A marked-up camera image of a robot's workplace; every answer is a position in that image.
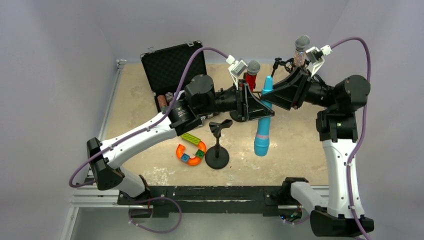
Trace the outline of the black tripod shock-mount stand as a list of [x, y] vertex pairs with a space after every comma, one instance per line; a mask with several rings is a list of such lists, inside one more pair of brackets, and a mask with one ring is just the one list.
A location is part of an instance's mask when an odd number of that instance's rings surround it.
[[289, 58], [287, 60], [283, 60], [281, 57], [275, 58], [272, 66], [271, 77], [274, 77], [275, 72], [279, 67], [283, 67], [284, 70], [290, 74], [296, 67], [294, 64], [294, 58]]

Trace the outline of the blue microphone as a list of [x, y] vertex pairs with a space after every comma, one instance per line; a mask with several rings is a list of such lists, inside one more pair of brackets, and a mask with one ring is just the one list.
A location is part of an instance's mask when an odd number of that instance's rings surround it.
[[[273, 90], [273, 78], [268, 75], [265, 78], [261, 94], [264, 95]], [[270, 145], [270, 125], [271, 117], [264, 117], [258, 120], [256, 136], [254, 139], [254, 153], [259, 157], [267, 155]]]

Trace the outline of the red microphone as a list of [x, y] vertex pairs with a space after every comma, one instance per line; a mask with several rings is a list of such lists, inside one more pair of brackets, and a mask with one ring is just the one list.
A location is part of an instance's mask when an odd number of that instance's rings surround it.
[[244, 79], [248, 83], [251, 92], [253, 92], [256, 87], [257, 74], [260, 69], [261, 64], [257, 60], [251, 60], [247, 64], [246, 75]]

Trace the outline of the glitter microphone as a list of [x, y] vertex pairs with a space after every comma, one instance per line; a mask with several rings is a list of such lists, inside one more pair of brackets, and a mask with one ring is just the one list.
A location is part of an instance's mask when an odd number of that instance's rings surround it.
[[293, 64], [295, 67], [302, 67], [305, 64], [306, 50], [309, 48], [310, 38], [308, 35], [300, 35], [296, 38], [294, 44]]

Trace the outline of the round-base mic stand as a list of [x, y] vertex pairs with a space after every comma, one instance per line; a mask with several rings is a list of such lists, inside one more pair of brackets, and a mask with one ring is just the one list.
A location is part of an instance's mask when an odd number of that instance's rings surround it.
[[225, 119], [221, 123], [209, 123], [209, 129], [215, 137], [216, 143], [206, 151], [204, 159], [206, 164], [214, 170], [223, 169], [229, 163], [229, 152], [220, 145], [220, 137], [222, 136], [222, 130], [230, 128], [232, 124], [233, 121], [231, 119]]
[[233, 121], [236, 121], [236, 122], [238, 122], [238, 123], [242, 123], [242, 122], [244, 122], [245, 120], [241, 117], [241, 116], [239, 116], [239, 114], [238, 114], [238, 112], [237, 111], [231, 111], [230, 113], [229, 113], [229, 116], [231, 117], [231, 119], [233, 120]]

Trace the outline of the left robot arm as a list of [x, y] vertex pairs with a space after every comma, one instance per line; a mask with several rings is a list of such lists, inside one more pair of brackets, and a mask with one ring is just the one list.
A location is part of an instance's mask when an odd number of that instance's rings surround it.
[[244, 80], [240, 80], [237, 86], [215, 91], [209, 75], [196, 75], [166, 112], [158, 113], [146, 123], [115, 138], [99, 141], [94, 137], [86, 143], [97, 189], [118, 189], [132, 198], [142, 195], [147, 183], [142, 177], [125, 170], [123, 164], [158, 143], [197, 128], [203, 115], [225, 112], [237, 112], [244, 121], [275, 115], [271, 107], [253, 95]]

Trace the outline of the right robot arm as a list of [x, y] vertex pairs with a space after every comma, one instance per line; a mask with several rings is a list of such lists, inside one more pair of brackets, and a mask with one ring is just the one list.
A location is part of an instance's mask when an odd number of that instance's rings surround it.
[[328, 198], [321, 197], [304, 178], [288, 177], [282, 185], [283, 197], [302, 205], [317, 237], [355, 238], [374, 230], [374, 221], [366, 217], [359, 196], [355, 158], [361, 142], [356, 112], [366, 107], [370, 90], [370, 82], [361, 75], [328, 86], [297, 67], [261, 95], [262, 100], [285, 110], [305, 102], [322, 107], [315, 124], [327, 162]]

